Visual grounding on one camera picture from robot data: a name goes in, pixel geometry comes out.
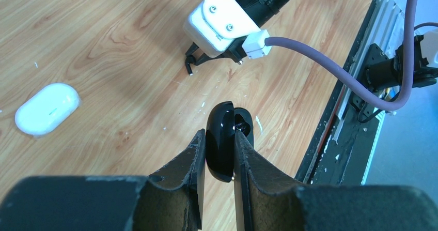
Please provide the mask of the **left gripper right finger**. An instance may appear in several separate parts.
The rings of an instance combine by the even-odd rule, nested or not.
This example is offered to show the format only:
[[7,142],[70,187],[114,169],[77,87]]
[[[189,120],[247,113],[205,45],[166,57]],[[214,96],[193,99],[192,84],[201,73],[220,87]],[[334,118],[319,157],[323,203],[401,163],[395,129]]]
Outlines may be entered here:
[[304,184],[279,170],[237,131],[237,230],[437,230],[437,205],[407,186]]

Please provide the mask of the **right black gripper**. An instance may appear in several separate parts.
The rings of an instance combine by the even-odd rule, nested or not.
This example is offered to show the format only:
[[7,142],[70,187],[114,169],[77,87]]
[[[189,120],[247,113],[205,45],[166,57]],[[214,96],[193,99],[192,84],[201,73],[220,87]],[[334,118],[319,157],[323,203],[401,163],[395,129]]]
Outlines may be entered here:
[[186,67],[189,67],[190,64],[193,64],[195,66],[199,66],[207,61],[215,60],[215,59],[222,59],[222,58],[228,58],[233,60],[235,63],[239,63],[247,56],[245,51],[242,48],[242,44],[244,40],[247,38],[247,36],[237,38],[235,41],[231,43],[229,48],[222,54],[216,56],[216,57],[209,57],[205,53],[203,53],[199,58],[194,57],[194,53],[197,50],[200,50],[199,46],[196,43],[192,43],[189,49],[186,51],[185,56],[185,65]]

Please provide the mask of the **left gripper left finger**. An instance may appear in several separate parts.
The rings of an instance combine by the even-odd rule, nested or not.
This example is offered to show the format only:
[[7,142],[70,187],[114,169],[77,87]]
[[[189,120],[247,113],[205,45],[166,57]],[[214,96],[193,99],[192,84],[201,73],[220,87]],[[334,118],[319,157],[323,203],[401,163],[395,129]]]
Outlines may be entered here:
[[149,176],[31,176],[1,202],[1,230],[199,230],[206,136]]

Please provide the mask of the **black earbud case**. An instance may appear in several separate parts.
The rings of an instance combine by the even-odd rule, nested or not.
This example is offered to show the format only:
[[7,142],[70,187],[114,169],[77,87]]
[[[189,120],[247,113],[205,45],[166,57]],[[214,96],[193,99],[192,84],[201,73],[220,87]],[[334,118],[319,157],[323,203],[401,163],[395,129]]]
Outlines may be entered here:
[[231,101],[217,104],[206,125],[206,163],[214,178],[231,182],[234,174],[234,138],[241,131],[254,144],[254,124],[251,114]]

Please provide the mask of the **white earbud charging case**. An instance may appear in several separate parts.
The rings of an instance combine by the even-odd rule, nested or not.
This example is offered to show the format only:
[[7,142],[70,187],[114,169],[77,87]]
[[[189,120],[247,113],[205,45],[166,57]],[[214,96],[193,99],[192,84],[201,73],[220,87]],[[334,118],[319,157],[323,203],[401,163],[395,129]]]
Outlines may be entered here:
[[72,86],[52,83],[18,108],[15,124],[25,134],[44,136],[55,130],[80,104],[80,96]]

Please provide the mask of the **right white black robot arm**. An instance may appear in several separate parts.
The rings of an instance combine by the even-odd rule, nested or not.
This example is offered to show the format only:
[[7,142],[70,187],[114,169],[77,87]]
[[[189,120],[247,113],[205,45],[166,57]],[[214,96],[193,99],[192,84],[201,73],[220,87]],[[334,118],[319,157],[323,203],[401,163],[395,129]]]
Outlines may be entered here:
[[228,58],[241,63],[247,57],[245,38],[258,32],[290,0],[202,0],[189,14],[184,30],[192,40],[185,65]]

